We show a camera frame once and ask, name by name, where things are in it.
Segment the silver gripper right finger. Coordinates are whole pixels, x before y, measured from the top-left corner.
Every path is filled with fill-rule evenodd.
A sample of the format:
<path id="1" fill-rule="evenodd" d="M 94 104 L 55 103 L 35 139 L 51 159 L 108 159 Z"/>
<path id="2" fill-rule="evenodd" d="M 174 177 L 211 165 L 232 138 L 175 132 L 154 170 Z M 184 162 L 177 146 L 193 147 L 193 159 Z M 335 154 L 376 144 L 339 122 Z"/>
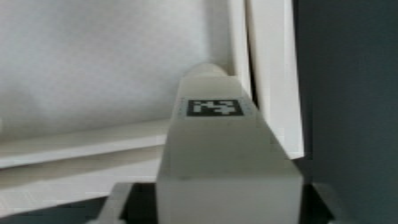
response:
<path id="1" fill-rule="evenodd" d="M 321 183 L 303 186 L 302 224 L 350 224 L 341 198 L 330 186 Z"/>

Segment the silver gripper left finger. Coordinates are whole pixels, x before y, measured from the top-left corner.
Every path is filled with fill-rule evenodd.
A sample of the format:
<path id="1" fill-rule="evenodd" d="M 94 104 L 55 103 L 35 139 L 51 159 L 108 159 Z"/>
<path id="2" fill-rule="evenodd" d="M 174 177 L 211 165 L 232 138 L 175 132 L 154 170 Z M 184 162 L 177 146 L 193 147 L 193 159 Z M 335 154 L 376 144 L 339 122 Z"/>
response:
<path id="1" fill-rule="evenodd" d="M 131 192 L 131 186 L 131 183 L 117 183 L 113 185 L 97 218 L 90 220 L 87 224 L 126 224 L 126 221 L 122 220 L 122 212 Z"/>

